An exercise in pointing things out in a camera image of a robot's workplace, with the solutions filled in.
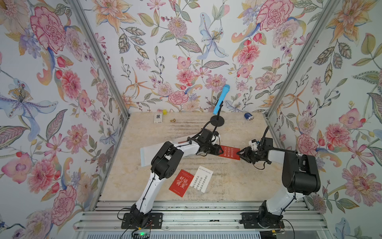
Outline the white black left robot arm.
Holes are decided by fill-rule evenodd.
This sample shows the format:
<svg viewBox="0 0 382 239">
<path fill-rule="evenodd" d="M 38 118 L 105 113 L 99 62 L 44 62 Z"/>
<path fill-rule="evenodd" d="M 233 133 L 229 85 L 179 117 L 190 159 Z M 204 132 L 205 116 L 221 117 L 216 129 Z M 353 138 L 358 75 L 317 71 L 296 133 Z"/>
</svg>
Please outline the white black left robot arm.
<svg viewBox="0 0 382 239">
<path fill-rule="evenodd" d="M 185 142 L 173 144 L 166 141 L 151 161 L 149 181 L 139 200 L 130 208 L 130 220 L 139 227 L 146 226 L 153 203 L 163 185 L 177 170 L 183 157 L 199 153 L 219 156 L 223 154 L 220 135 L 216 131 L 224 125 L 224 118 L 213 116 L 200 132 L 188 137 Z"/>
</svg>

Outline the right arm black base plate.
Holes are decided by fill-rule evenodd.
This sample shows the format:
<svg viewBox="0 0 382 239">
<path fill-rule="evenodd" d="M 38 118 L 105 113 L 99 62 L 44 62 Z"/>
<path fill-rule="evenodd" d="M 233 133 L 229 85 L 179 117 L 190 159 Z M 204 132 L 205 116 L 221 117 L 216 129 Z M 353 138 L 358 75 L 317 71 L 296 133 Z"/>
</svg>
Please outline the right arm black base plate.
<svg viewBox="0 0 382 239">
<path fill-rule="evenodd" d="M 239 224 L 245 229 L 284 229 L 283 217 L 273 214 L 242 213 Z"/>
</svg>

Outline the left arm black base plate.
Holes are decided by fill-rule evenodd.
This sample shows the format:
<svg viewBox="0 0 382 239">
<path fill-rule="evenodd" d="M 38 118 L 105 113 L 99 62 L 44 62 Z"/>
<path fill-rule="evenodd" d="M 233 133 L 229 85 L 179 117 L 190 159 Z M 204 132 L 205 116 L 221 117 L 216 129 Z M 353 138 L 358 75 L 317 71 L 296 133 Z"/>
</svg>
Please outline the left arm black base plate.
<svg viewBox="0 0 382 239">
<path fill-rule="evenodd" d="M 149 213 L 147 215 L 134 216 L 125 213 L 121 223 L 121 229 L 162 229 L 162 213 Z"/>
</svg>

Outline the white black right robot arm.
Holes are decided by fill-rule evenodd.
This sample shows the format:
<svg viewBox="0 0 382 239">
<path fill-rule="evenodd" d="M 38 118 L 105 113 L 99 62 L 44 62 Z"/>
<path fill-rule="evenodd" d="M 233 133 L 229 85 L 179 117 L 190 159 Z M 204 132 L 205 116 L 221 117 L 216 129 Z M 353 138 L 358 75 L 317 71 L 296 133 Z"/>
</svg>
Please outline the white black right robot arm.
<svg viewBox="0 0 382 239">
<path fill-rule="evenodd" d="M 305 196 L 316 193 L 321 187 L 316 157 L 299 154 L 273 146 L 273 139 L 266 137 L 265 129 L 260 140 L 252 140 L 250 146 L 237 152 L 240 159 L 255 165 L 278 163 L 282 168 L 282 186 L 269 200 L 265 200 L 257 213 L 242 213 L 239 221 L 245 229 L 283 229 L 286 210 Z"/>
</svg>

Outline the red money card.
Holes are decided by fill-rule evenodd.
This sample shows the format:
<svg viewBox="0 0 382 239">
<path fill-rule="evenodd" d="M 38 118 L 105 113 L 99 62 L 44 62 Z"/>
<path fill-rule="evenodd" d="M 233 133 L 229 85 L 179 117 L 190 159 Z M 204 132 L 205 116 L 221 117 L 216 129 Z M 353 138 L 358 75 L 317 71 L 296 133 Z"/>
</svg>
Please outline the red money card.
<svg viewBox="0 0 382 239">
<path fill-rule="evenodd" d="M 240 156 L 237 154 L 241 149 L 236 147 L 230 147 L 222 145 L 222 153 L 219 155 L 220 157 L 229 158 L 233 160 L 240 160 Z"/>
</svg>

